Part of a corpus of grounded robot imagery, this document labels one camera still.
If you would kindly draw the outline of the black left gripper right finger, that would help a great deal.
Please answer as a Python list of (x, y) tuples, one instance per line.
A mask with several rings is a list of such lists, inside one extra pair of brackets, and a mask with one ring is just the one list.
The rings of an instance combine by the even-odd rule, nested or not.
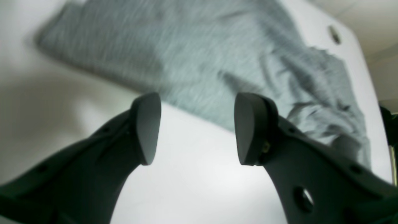
[(397, 187), (308, 138), (273, 100), (238, 93), (234, 125), (240, 163), (265, 168), (289, 224), (397, 223)]

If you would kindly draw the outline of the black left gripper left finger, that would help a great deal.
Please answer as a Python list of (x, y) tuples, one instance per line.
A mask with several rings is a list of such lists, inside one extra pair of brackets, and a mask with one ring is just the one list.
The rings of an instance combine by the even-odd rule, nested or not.
[(142, 95), (86, 139), (1, 186), (1, 216), (20, 224), (109, 224), (128, 176), (150, 165), (161, 100)]

